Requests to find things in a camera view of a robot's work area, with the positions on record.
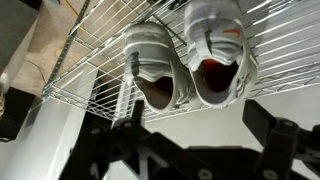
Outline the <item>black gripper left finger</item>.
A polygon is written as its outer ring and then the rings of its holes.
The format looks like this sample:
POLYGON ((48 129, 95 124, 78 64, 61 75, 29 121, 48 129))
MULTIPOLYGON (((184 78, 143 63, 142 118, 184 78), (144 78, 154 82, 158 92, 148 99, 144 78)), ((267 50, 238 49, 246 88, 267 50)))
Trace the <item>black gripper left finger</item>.
POLYGON ((122 161, 139 180, 213 180, 212 168, 160 133, 143 127, 144 102, 132 115, 106 130, 84 131, 58 180, 103 180, 112 163, 122 161))

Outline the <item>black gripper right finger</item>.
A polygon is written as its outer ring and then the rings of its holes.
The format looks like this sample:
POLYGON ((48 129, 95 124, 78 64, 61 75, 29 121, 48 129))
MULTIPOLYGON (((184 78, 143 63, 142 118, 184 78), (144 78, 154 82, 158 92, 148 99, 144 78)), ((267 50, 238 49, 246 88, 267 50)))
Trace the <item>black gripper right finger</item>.
POLYGON ((305 130, 255 100, 245 101, 242 121, 263 147, 254 166, 256 180, 307 180, 292 169, 294 160, 320 177, 320 125, 305 130))

